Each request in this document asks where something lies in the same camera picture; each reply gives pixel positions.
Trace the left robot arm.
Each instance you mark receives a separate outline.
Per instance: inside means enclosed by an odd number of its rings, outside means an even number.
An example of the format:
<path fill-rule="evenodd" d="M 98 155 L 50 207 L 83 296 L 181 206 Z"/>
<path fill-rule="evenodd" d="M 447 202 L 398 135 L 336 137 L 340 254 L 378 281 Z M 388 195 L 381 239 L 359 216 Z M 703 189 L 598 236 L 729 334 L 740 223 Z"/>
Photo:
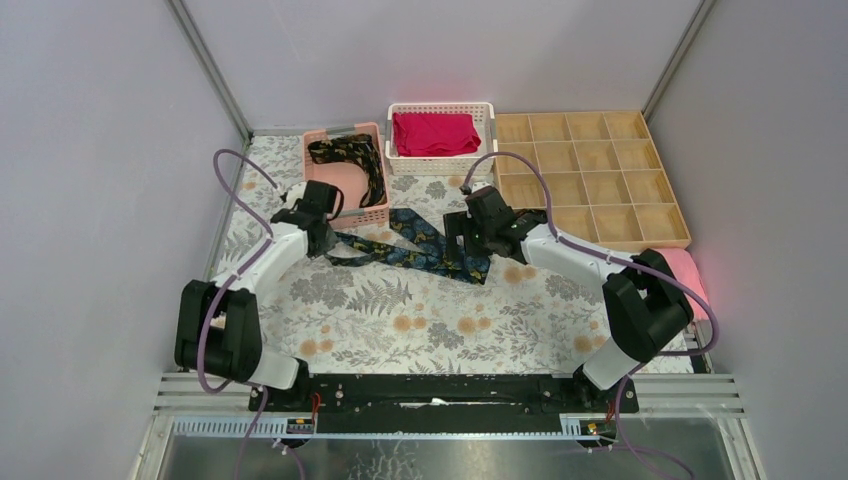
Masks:
<path fill-rule="evenodd" d="M 296 411 L 310 397 L 308 381 L 298 376 L 303 364 L 264 349 L 259 305 L 292 266 L 335 246 L 329 221 L 341 213 L 344 194 L 333 185 L 308 180 L 289 188 L 282 200 L 283 208 L 270 220 L 270 233 L 241 266 L 183 288 L 174 359 L 178 366 L 205 375 L 270 387 L 282 408 Z"/>

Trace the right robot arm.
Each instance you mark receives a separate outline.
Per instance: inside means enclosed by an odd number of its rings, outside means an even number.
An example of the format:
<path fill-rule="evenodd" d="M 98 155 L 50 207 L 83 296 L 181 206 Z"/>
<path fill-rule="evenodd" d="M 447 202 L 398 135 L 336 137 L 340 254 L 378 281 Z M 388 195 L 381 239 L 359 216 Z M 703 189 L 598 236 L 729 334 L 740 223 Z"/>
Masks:
<path fill-rule="evenodd" d="M 553 272 L 601 299 L 610 336 L 574 373 L 573 396 L 583 410 L 601 410 L 614 386 L 693 320 L 684 286 L 659 252 L 603 249 L 557 229 L 545 210 L 513 209 L 487 183 L 466 193 L 465 210 L 443 217 L 450 260 L 497 255 Z"/>

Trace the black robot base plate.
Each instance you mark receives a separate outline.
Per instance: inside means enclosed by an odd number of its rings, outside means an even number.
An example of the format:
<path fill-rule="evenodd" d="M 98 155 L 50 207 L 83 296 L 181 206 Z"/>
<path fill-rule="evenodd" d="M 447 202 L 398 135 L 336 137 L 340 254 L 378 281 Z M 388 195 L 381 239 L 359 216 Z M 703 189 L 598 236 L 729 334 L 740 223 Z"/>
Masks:
<path fill-rule="evenodd" d="M 320 434 L 553 434 L 563 417 L 640 410 L 631 381 L 618 395 L 539 374 L 306 374 L 288 390 L 255 391 L 248 407 L 303 413 Z"/>

